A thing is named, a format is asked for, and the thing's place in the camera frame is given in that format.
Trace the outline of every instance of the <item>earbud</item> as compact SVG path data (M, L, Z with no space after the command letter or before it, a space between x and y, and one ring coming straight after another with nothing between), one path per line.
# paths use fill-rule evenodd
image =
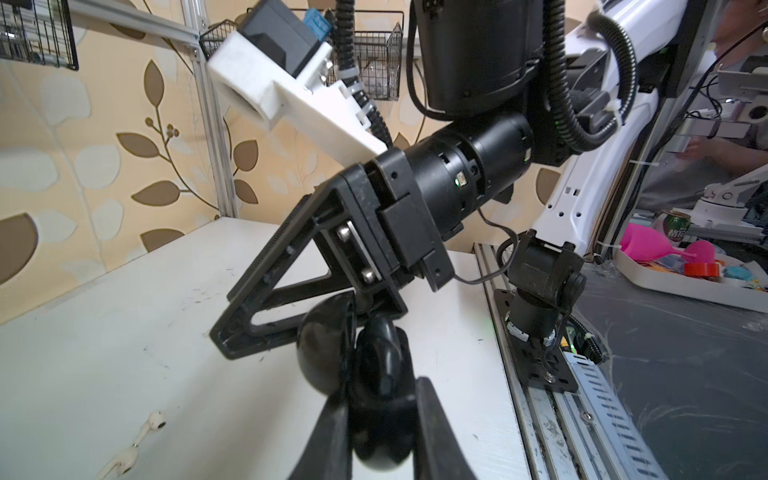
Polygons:
M165 415L162 412L152 412L147 421L141 426L138 437L134 440L134 447L138 447L150 430L157 431L165 427Z
M122 449L114 454L112 460L106 464L101 471L96 475L96 480L103 480L107 478L110 472L115 470L118 475L123 475L136 465L136 460L139 458L139 444L144 437L147 436L150 430L157 431L165 427L165 415L162 412L152 412L149 414L149 418L141 426L139 435L134 440L130 447Z
M149 424L151 430L160 430L165 427L165 415L162 412L152 412L149 414L147 424Z
M113 470L116 470L118 475L123 475L136 465L136 460L138 458L139 448L135 445L120 450L118 453L114 454L112 460L110 460L109 463L101 469L98 475L96 475L96 480L107 478L107 475Z

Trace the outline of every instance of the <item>white table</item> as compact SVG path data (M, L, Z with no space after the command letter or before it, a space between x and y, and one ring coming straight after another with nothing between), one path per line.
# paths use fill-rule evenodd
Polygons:
M154 410L167 426L127 480L286 478L325 397L294 346L229 361L207 335L275 229L218 220L0 326L0 478L93 478ZM451 258L478 275L472 255ZM313 248L285 280L324 272ZM482 287L416 280L402 295L415 374L432 379L472 470L530 478ZM385 476L411 477L410 459Z

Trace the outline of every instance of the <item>metal bracket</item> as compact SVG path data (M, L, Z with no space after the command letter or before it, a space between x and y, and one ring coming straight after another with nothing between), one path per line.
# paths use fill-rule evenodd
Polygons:
M69 0L69 11L178 41L185 45L197 46L197 41L200 38L196 28L142 12L115 0Z

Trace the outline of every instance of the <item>bolt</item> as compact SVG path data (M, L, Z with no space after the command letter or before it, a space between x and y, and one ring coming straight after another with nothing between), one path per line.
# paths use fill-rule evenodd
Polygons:
M373 270L370 268L364 268L360 273L362 274L362 279L366 284L370 285L376 281L376 276L373 274Z
M336 231L336 235L339 236L339 240L341 240L342 242L348 242L349 238L352 236L352 231L349 229L348 226L342 225Z

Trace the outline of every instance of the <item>beverage can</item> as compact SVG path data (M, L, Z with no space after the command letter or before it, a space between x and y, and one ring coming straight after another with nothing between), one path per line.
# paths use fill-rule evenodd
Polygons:
M651 227L663 233L670 243L677 247L690 228L690 215L675 210L662 210Z

